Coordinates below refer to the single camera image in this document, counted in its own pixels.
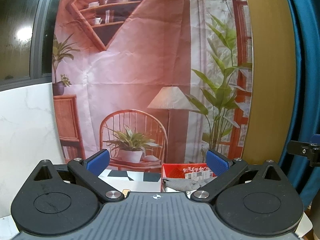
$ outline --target dark window glass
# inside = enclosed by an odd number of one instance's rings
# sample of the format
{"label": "dark window glass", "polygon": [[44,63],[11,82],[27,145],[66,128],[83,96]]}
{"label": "dark window glass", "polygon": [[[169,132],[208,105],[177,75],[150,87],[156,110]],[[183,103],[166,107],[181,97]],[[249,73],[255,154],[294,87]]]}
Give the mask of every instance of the dark window glass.
{"label": "dark window glass", "polygon": [[30,43],[39,0],[0,0],[0,81],[30,75]]}
{"label": "dark window glass", "polygon": [[52,43],[54,26],[60,0],[50,0],[44,31],[44,43],[42,51],[42,73],[51,73],[52,70]]}

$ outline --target gray cloth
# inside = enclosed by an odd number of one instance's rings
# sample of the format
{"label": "gray cloth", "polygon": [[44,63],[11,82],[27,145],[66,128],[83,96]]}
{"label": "gray cloth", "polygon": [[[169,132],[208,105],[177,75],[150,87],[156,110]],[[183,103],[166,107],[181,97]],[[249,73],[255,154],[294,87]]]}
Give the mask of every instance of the gray cloth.
{"label": "gray cloth", "polygon": [[215,178],[202,179],[202,180],[195,181],[193,179],[164,178],[163,183],[165,188],[169,187],[178,191],[192,191],[200,187],[203,187],[213,179]]}

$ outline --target wooden cabinet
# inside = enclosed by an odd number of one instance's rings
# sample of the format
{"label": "wooden cabinet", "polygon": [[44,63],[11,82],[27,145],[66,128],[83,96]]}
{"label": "wooden cabinet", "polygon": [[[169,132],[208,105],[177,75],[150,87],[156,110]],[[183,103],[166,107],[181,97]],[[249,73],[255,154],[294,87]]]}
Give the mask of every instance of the wooden cabinet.
{"label": "wooden cabinet", "polygon": [[98,50],[108,48],[116,33],[143,0],[73,0],[66,9]]}
{"label": "wooden cabinet", "polygon": [[85,159],[76,95],[53,96],[53,103],[66,163],[77,157]]}

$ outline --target wooden chair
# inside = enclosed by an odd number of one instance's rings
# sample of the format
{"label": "wooden chair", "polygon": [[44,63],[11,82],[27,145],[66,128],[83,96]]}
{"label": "wooden chair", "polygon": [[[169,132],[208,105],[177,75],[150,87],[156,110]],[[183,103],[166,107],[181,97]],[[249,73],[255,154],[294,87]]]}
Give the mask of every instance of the wooden chair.
{"label": "wooden chair", "polygon": [[[114,131],[124,131],[124,126],[128,126],[131,130],[136,129],[137,132],[148,134],[149,138],[155,140],[155,142],[162,146],[153,147],[146,150],[146,155],[153,155],[160,160],[160,164],[156,165],[150,163],[145,166],[145,163],[140,164],[120,164],[116,158],[118,156],[118,150],[113,150],[112,146],[107,146],[106,141],[113,140]],[[112,114],[109,114],[100,125],[100,149],[107,149],[110,152],[110,166],[117,167],[118,170],[129,171],[143,171],[150,172],[161,171],[161,165],[164,160],[164,153],[167,150],[167,133],[161,122],[151,114],[147,114],[139,110],[120,110]]]}

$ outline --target white marble wall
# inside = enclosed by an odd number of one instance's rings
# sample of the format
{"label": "white marble wall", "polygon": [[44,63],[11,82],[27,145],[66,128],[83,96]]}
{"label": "white marble wall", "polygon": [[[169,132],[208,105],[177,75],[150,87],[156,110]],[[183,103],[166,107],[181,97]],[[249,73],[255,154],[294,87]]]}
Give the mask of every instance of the white marble wall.
{"label": "white marble wall", "polygon": [[0,217],[40,160],[64,162],[51,83],[0,92]]}

